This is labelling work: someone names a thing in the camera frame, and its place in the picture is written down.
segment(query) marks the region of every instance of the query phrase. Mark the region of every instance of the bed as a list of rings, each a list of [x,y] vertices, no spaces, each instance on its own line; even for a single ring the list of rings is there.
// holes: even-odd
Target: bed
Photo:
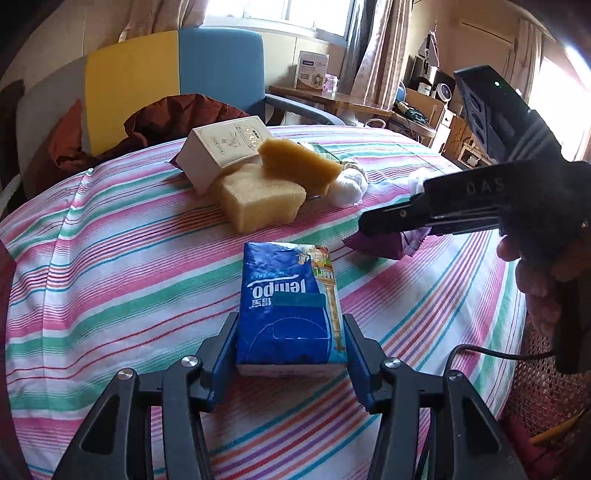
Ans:
[[[7,385],[34,478],[51,478],[80,422],[115,372],[164,369],[196,351],[238,308],[245,241],[327,245],[342,310],[389,355],[440,374],[458,343],[519,350],[525,301],[514,264],[495,254],[497,231],[428,237],[400,261],[362,255],[342,239],[364,209],[408,195],[418,168],[457,168],[413,140],[373,128],[290,126],[275,136],[318,142],[355,157],[369,176],[362,205],[309,200],[292,225],[235,235],[170,159],[183,141],[132,153],[76,175],[0,223],[17,261],[7,320]],[[514,366],[479,355],[454,364],[493,414]],[[217,413],[203,416],[217,479],[364,478],[377,416],[345,373],[328,380],[240,378]],[[422,417],[421,438],[427,431]],[[164,478],[162,424],[152,411],[156,478]]]

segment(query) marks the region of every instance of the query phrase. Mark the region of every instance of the sponge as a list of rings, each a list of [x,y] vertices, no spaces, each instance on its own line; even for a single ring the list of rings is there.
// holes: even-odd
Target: sponge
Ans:
[[[291,140],[268,138],[258,150],[267,171],[303,186],[308,196],[328,192],[343,167]]]
[[[288,225],[306,199],[297,183],[273,177],[260,164],[245,164],[218,178],[212,193],[237,233]]]

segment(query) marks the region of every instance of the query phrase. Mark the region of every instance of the brown blanket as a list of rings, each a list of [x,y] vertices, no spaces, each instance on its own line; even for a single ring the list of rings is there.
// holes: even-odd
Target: brown blanket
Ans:
[[[51,130],[22,177],[29,198],[89,168],[127,153],[188,136],[196,127],[248,116],[199,93],[174,95],[143,107],[124,123],[127,137],[101,155],[82,151],[83,106],[77,100]]]

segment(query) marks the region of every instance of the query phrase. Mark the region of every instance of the blue chair back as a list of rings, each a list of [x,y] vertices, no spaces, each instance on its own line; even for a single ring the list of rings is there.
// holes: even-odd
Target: blue chair back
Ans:
[[[240,28],[178,31],[180,93],[202,93],[265,121],[262,38]]]

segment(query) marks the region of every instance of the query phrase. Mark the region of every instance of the tissue pack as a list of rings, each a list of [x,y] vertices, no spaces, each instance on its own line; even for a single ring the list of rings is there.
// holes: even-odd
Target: tissue pack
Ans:
[[[244,245],[236,366],[243,375],[330,376],[347,363],[326,247]]]

